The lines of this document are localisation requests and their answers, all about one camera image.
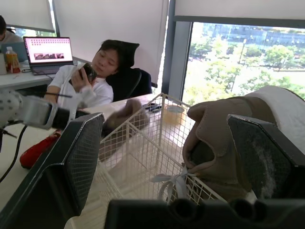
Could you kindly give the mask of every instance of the desk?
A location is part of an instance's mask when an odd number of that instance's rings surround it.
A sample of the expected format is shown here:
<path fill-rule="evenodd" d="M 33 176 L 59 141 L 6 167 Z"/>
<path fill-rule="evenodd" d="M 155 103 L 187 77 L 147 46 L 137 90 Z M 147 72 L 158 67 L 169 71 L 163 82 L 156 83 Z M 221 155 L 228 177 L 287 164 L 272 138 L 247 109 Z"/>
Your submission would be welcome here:
<path fill-rule="evenodd" d="M 147 103 L 151 101 L 155 97 L 154 94 L 148 94 L 138 97 L 138 99 L 143 103 Z M 111 104 L 106 104 L 99 107 L 88 108 L 86 111 L 90 113 L 104 112 L 105 117 L 109 117 L 114 111 L 117 111 L 125 106 L 127 100 L 122 100 L 118 102 L 114 102 Z M 18 136 L 20 131 L 22 130 L 23 125 L 14 125 L 9 126 L 6 130 L 10 133 Z M 31 146 L 39 143 L 43 139 L 45 139 L 48 135 L 50 135 L 54 130 L 41 130 L 33 127 L 28 127 L 24 133 L 24 136 L 21 141 L 20 150 L 18 154 L 18 159 L 10 171 L 10 173 L 6 176 L 2 183 L 0 183 L 0 210 L 6 205 L 9 201 L 10 197 L 13 195 L 15 190 L 18 188 L 22 180 L 26 177 L 28 170 L 21 167 L 19 162 L 19 157 L 21 154 L 30 148 Z M 5 173 L 5 171 L 10 166 L 15 150 L 16 150 L 17 139 L 13 137 L 9 137 L 7 135 L 3 136 L 2 141 L 2 150 L 0 153 L 0 176 Z"/>
<path fill-rule="evenodd" d="M 50 84 L 52 82 L 50 77 L 46 75 L 33 75 L 32 72 L 0 75 L 0 89 L 11 88 L 13 90 L 19 90 Z"/>

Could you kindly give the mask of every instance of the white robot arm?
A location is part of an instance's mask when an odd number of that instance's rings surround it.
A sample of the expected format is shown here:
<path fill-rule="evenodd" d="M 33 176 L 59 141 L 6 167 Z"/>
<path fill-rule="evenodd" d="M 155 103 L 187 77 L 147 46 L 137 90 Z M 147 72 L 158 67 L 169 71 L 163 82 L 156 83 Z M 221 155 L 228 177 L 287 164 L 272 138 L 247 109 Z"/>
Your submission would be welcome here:
<path fill-rule="evenodd" d="M 9 121 L 41 129 L 64 129 L 75 118 L 69 110 L 35 96 L 23 96 L 14 90 L 0 90 L 0 129 Z"/>

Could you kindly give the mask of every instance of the window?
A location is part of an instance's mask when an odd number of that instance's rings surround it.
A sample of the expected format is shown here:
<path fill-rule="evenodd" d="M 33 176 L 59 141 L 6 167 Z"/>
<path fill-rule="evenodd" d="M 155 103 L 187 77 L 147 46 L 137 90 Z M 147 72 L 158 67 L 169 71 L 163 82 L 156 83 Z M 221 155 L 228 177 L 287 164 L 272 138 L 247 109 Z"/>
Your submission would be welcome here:
<path fill-rule="evenodd" d="M 54 27 L 54 30 L 56 31 L 55 28 L 55 16 L 54 16 L 54 11 L 53 11 L 53 0 L 49 0 L 50 4 L 50 13 L 51 13 L 51 19 L 52 19 L 52 24 Z M 14 33 L 20 37 L 56 37 L 55 32 L 44 32 L 44 31 L 36 31 L 36 30 L 29 30 L 29 29 L 22 29 L 22 28 L 15 28 L 15 27 L 10 27 Z"/>
<path fill-rule="evenodd" d="M 193 23 L 183 101 L 243 96 L 265 85 L 305 99 L 305 29 Z"/>

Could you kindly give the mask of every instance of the hand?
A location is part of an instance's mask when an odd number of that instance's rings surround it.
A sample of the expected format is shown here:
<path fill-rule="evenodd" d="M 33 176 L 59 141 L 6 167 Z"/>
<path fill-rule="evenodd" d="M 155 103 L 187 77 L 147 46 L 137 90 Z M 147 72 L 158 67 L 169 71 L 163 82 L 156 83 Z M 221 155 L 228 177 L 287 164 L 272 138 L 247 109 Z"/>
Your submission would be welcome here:
<path fill-rule="evenodd" d="M 75 73 L 73 73 L 71 77 L 72 86 L 76 92 L 80 92 L 80 90 L 87 85 L 91 86 L 91 84 L 88 81 L 88 77 L 84 68 L 81 68 L 81 74 L 82 74 L 82 79 L 78 70 Z"/>

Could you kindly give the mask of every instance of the window frame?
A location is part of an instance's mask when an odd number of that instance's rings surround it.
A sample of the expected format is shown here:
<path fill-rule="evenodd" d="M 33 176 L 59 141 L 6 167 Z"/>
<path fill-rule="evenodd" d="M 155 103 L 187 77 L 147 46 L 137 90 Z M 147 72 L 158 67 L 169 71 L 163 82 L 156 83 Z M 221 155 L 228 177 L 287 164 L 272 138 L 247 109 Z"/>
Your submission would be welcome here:
<path fill-rule="evenodd" d="M 200 17 L 200 16 L 173 16 L 169 18 L 175 23 L 175 32 L 172 51 L 172 59 L 169 75 L 169 90 L 162 90 L 182 101 L 184 84 L 187 73 L 189 49 L 192 40 L 193 23 L 218 23 L 237 24 L 251 26 L 270 26 L 283 28 L 305 29 L 305 20 L 284 20 L 284 19 L 254 19 L 254 18 L 220 18 L 220 17 Z"/>

